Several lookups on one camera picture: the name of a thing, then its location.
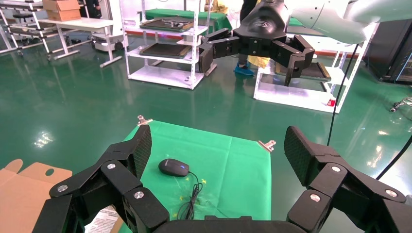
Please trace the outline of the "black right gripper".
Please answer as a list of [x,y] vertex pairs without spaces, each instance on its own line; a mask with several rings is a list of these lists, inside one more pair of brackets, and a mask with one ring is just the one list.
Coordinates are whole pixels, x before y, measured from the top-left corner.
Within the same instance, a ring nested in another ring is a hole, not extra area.
[[282,0],[244,0],[240,26],[233,31],[223,28],[201,38],[198,67],[207,72],[215,58],[234,54],[271,58],[286,68],[285,86],[300,78],[312,63],[315,49],[302,35],[287,38],[290,14]]

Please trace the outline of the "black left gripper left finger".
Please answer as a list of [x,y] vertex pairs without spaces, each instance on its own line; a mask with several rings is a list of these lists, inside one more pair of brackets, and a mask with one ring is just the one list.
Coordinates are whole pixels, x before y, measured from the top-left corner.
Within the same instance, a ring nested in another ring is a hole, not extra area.
[[135,135],[110,145],[91,167],[50,189],[48,231],[82,233],[100,210],[112,206],[134,233],[152,233],[170,219],[141,177],[151,155],[148,125]]

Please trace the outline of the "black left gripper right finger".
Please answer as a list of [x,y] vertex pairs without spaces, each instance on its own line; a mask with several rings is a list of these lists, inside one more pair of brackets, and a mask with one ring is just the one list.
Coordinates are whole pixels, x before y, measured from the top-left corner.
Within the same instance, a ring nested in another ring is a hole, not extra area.
[[334,148],[311,142],[295,126],[286,130],[284,152],[306,188],[288,222],[317,233],[337,209],[366,233],[406,232],[406,197],[397,189],[354,169]]

